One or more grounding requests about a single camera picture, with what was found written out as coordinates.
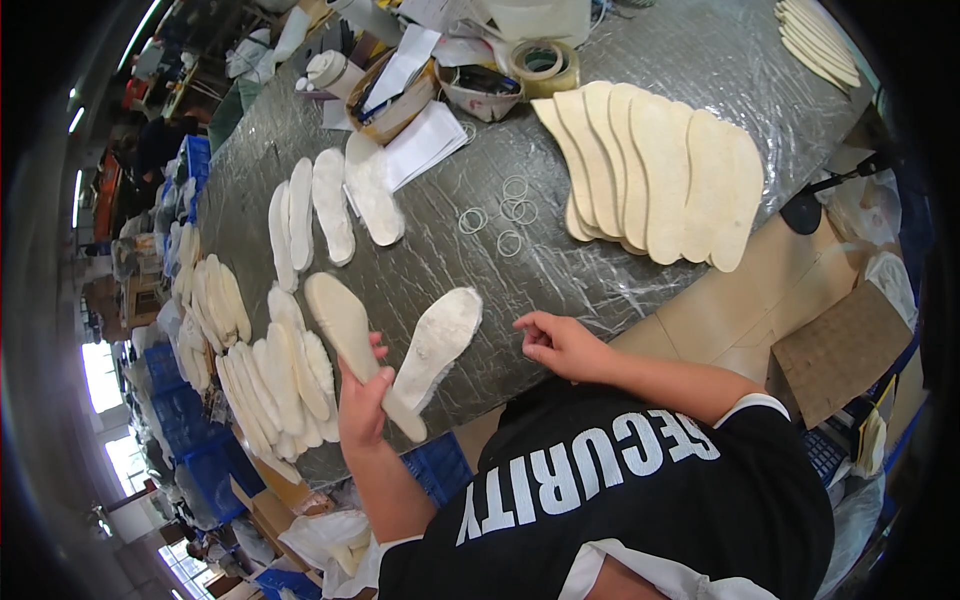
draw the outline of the packing tape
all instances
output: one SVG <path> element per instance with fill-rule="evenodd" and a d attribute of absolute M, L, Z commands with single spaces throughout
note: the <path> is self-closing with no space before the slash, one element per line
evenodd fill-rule
<path fill-rule="evenodd" d="M 560 41 L 526 41 L 511 54 L 514 75 L 530 98 L 552 98 L 556 92 L 580 86 L 580 59 Z"/>

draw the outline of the hand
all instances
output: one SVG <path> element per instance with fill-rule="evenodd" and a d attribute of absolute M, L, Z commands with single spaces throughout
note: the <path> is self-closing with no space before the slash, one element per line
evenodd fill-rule
<path fill-rule="evenodd" d="M 570 381 L 604 382 L 616 354 L 572 317 L 538 310 L 517 319 L 514 329 L 526 330 L 523 354 L 527 358 Z"/>
<path fill-rule="evenodd" d="M 370 334 L 373 355 L 379 360 L 387 355 L 386 346 L 378 346 L 383 334 L 375 331 Z M 343 450 L 374 447 L 383 441 L 383 421 L 386 415 L 380 408 L 383 395 L 394 382 L 394 369 L 383 367 L 376 376 L 360 383 L 356 376 L 339 356 L 342 382 L 340 384 L 340 445 Z"/>

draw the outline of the window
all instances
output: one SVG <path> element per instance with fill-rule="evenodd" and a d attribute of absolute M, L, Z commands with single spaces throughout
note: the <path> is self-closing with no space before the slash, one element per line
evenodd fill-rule
<path fill-rule="evenodd" d="M 204 585 L 216 577 L 216 573 L 210 570 L 205 562 L 198 561 L 186 553 L 186 540 L 160 548 L 157 552 L 177 579 L 193 594 L 194 600 L 213 600 L 213 596 L 204 588 Z"/>
<path fill-rule="evenodd" d="M 114 442 L 107 442 L 104 448 L 127 496 L 134 495 L 147 487 L 144 483 L 149 477 L 147 464 L 132 434 Z"/>
<path fill-rule="evenodd" d="M 84 344 L 81 348 L 86 371 L 86 388 L 90 391 L 93 410 L 100 413 L 123 402 L 117 384 L 116 366 L 110 355 L 110 344 Z"/>

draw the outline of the worktable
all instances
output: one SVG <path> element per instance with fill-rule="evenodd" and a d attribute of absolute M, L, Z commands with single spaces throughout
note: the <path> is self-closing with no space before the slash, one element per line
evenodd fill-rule
<path fill-rule="evenodd" d="M 669 0 L 644 10 L 618 8 L 634 18 L 608 14 L 579 50 L 581 84 L 637 84 L 707 108 L 752 134 L 766 172 L 755 230 L 828 160 L 873 95 L 862 78 L 864 86 L 848 98 L 794 59 L 780 44 L 773 6 L 773 0 Z M 199 202 L 204 252 L 216 252 L 236 273 L 254 339 L 266 333 L 267 292 L 276 278 L 267 227 L 274 188 L 302 156 L 343 149 L 348 137 L 321 130 L 321 112 L 294 95 L 298 76 L 289 63 L 277 70 L 211 165 Z M 371 328 L 384 332 L 386 362 L 395 368 L 433 301 L 457 286 L 477 289 L 483 323 L 423 411 L 429 439 L 547 376 L 520 352 L 521 335 L 511 328 L 519 315 L 541 309 L 574 316 L 610 340 L 708 269 L 682 260 L 663 267 L 614 244 L 574 241 L 563 225 L 569 193 L 564 159 L 533 111 L 518 106 L 501 123 L 476 123 L 471 144 L 396 193 L 406 218 L 406 234 L 396 245 L 375 246 L 357 224 L 356 255 L 345 268 L 334 268 L 314 220 L 315 258 L 300 277 L 301 287 L 312 272 L 340 278 L 367 306 Z M 528 200 L 540 211 L 530 226 L 494 216 L 510 175 L 529 180 Z M 464 235 L 457 218 L 472 206 L 484 208 L 490 222 Z M 512 258 L 496 251 L 497 235 L 508 228 L 523 238 Z M 302 290 L 296 296 L 307 326 L 319 331 Z M 397 451 L 413 446 L 389 420 L 384 434 Z M 309 450 L 297 467 L 314 489 L 348 475 L 337 444 Z"/>

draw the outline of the ceiling light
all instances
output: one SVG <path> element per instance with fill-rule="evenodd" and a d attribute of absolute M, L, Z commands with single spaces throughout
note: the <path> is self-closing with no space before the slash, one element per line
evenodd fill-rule
<path fill-rule="evenodd" d="M 73 133 L 73 130 L 77 129 L 77 124 L 80 123 L 80 118 L 84 116 L 84 107 L 80 107 L 80 110 L 77 110 L 77 114 L 73 117 L 73 121 L 70 123 L 70 129 L 67 130 L 67 133 Z"/>
<path fill-rule="evenodd" d="M 73 187 L 73 228 L 77 228 L 77 212 L 80 210 L 80 184 L 84 180 L 84 172 L 77 171 L 77 183 Z"/>
<path fill-rule="evenodd" d="M 136 26 L 136 31 L 133 32 L 133 37 L 130 38 L 130 43 L 127 44 L 127 49 L 123 51 L 123 56 L 120 57 L 120 63 L 117 64 L 117 70 L 114 71 L 114 73 L 119 73 L 120 69 L 123 68 L 123 63 L 127 61 L 127 56 L 130 55 L 130 50 L 133 48 L 133 44 L 136 42 L 136 39 L 140 37 L 140 32 L 143 31 L 143 27 L 147 24 L 147 21 L 150 20 L 151 15 L 153 15 L 156 7 L 158 6 L 160 6 L 160 0 L 154 0 L 154 4 L 150 5 L 147 13 L 143 15 L 142 19 L 140 19 L 140 24 Z"/>

